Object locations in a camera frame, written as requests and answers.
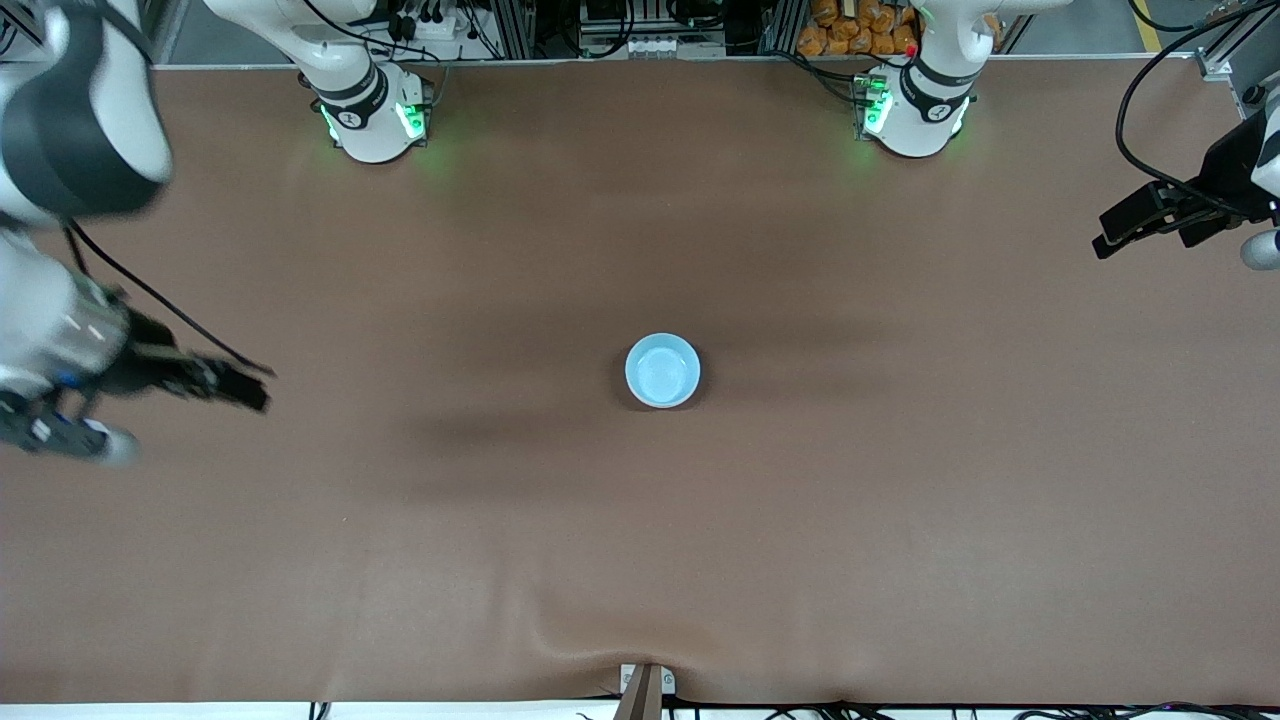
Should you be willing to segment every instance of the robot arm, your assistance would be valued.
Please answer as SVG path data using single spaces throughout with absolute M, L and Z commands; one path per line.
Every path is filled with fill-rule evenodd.
M 1032 13 L 1071 0 L 911 0 L 924 19 L 920 49 L 905 65 L 873 70 L 887 88 L 868 115 L 865 132 L 906 158 L 942 150 L 960 132 L 970 88 L 991 58 L 995 37 L 983 17 L 998 10 Z
M 118 465 L 136 441 L 88 416 L 100 393 L 156 387 L 257 410 L 268 397 L 232 364 L 180 352 L 168 328 L 27 237 L 145 208 L 172 163 L 132 0 L 55 0 L 45 23 L 51 61 L 0 77 L 0 443 Z M 86 402 L 67 416 L 70 391 Z
M 1148 182 L 1098 218 L 1102 234 L 1093 241 L 1098 259 L 1157 233 L 1178 232 L 1185 247 L 1196 247 L 1245 222 L 1280 224 L 1280 92 L 1275 85 L 1266 106 L 1215 142 L 1199 174 L 1187 184 L 1235 211 L 1213 208 L 1167 182 Z M 1254 270 L 1280 269 L 1280 233 L 1253 236 L 1240 256 Z
M 145 208 L 172 170 L 134 0 L 55 0 L 52 61 L 0 90 L 0 223 Z
M 205 0 L 220 18 L 275 45 L 319 96 L 333 141 L 361 163 L 394 160 L 426 142 L 430 86 L 329 23 L 374 12 L 375 0 Z

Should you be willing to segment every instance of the brown cloth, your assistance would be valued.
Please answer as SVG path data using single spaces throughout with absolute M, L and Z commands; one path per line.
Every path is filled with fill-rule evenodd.
M 0 697 L 1280 702 L 1280 282 L 1093 258 L 1139 67 L 992 63 L 927 160 L 790 64 L 458 69 L 384 167 L 293 72 L 160 73 L 177 179 L 87 229 L 275 406 L 0 454 Z M 1139 100 L 1175 174 L 1236 123 L 1192 61 Z M 687 410 L 622 400 L 655 331 Z

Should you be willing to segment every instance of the green led light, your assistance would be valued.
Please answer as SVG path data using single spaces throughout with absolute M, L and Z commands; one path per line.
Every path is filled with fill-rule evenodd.
M 879 100 L 867 109 L 867 131 L 879 132 L 884 129 L 884 119 L 888 118 L 890 109 L 893 108 L 893 94 L 884 91 Z
M 324 122 L 329 126 L 329 137 L 332 137 L 334 142 L 338 142 L 338 128 L 333 124 L 333 117 L 329 115 L 329 109 L 321 105 L 320 114 L 324 115 Z
M 406 108 L 399 102 L 396 104 L 396 114 L 401 118 L 401 124 L 404 126 L 404 132 L 408 133 L 411 138 L 422 137 L 422 111 L 417 108 Z
M 969 109 L 969 99 L 966 97 L 964 104 L 960 105 L 960 109 L 956 110 L 956 122 L 954 126 L 951 126 L 951 135 L 960 132 L 960 128 L 964 126 L 964 111 L 968 109 Z

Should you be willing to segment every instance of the power strip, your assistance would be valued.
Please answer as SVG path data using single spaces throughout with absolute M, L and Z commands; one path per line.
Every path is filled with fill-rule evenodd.
M 428 41 L 442 41 L 453 40 L 453 36 L 458 33 L 458 18 L 449 14 L 444 15 L 444 22 L 439 23 L 424 23 L 419 20 L 417 32 L 413 33 L 413 40 L 428 40 Z

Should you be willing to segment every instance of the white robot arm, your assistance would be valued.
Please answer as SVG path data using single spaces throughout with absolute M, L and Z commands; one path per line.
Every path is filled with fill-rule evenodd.
M 969 91 L 991 58 L 995 36 L 984 15 L 1032 13 L 1071 0 L 911 0 L 924 20 L 920 49 L 904 65 L 872 70 L 886 91 L 867 115 L 867 135 L 906 158 L 942 150 L 969 108 Z
M 367 18 L 375 0 L 205 0 L 214 14 L 257 33 L 297 63 L 320 97 L 335 143 L 361 163 L 394 160 L 426 140 L 430 87 L 332 23 Z
M 32 246 L 26 228 L 137 211 L 170 173 L 134 1 L 55 0 L 45 26 L 51 61 L 0 77 L 0 445 L 118 465 L 136 441 L 88 418 L 99 393 L 157 387 L 257 410 L 268 397 Z M 70 418 L 68 391 L 86 397 Z
M 1258 163 L 1249 173 L 1253 184 L 1271 195 L 1271 222 L 1280 224 L 1280 91 L 1275 87 L 1266 104 L 1267 123 Z M 1240 259 L 1254 270 L 1280 270 L 1280 231 L 1271 229 L 1244 241 Z

